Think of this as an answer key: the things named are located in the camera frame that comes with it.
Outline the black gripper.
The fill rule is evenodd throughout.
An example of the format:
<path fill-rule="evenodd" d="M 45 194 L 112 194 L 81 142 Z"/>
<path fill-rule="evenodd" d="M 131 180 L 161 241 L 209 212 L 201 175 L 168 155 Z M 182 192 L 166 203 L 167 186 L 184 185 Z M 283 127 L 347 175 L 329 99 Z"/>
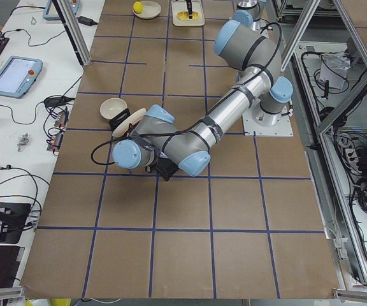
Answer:
<path fill-rule="evenodd" d="M 161 152 L 156 160 L 152 164 L 145 167 L 147 173 L 157 173 L 165 181 L 169 181 L 170 178 L 178 171 L 179 167 L 175 164 L 166 154 Z"/>

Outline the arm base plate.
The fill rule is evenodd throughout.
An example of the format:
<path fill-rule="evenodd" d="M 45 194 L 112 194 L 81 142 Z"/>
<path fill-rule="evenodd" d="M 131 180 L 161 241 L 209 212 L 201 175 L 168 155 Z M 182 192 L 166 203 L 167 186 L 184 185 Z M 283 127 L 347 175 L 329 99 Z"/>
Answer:
<path fill-rule="evenodd" d="M 246 136 L 256 137 L 292 137 L 290 117 L 283 113 L 268 114 L 257 105 L 242 115 L 243 128 Z"/>

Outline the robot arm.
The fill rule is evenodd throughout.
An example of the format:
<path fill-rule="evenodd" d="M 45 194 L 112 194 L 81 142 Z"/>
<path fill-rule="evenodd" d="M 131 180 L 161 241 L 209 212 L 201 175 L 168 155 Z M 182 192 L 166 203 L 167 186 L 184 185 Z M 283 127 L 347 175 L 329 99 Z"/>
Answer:
<path fill-rule="evenodd" d="M 238 81 L 193 126 L 179 131 L 175 118 L 152 105 L 126 138 L 112 150 L 115 164 L 134 169 L 153 165 L 164 153 L 190 176 L 210 162 L 210 149 L 256 101 L 265 113 L 279 114 L 293 93 L 291 82 L 280 76 L 278 45 L 241 22 L 231 19 L 218 33 L 214 52 L 240 72 Z"/>
<path fill-rule="evenodd" d="M 171 16 L 176 26 L 203 26 L 206 19 L 245 20 L 250 25 L 260 20 L 266 1 L 238 1 L 236 7 L 231 6 L 231 11 L 223 16 L 209 16 L 204 13 L 202 1 L 172 1 Z"/>

